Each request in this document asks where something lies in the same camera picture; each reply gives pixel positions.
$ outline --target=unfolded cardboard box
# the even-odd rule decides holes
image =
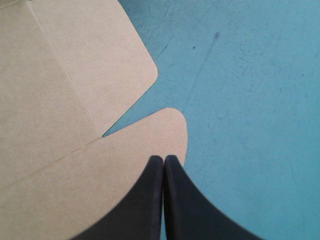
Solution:
[[[184,161],[175,109],[101,138],[157,74],[116,0],[0,0],[0,239],[70,238],[150,155]]]

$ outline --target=blue floor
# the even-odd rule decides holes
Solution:
[[[159,76],[108,133],[177,108],[210,201],[265,239],[320,239],[320,1],[120,3]]]

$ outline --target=blue surface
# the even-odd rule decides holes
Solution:
[[[159,76],[108,134],[177,108],[185,169],[218,208],[266,239],[320,239],[320,1],[120,3]]]

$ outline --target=cardboard flap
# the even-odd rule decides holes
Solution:
[[[155,63],[117,0],[29,5],[102,135],[156,81]]]
[[[25,1],[0,10],[0,188],[101,136]]]
[[[130,190],[151,155],[182,163],[187,125],[165,108],[0,191],[0,239],[63,240],[91,226]]]

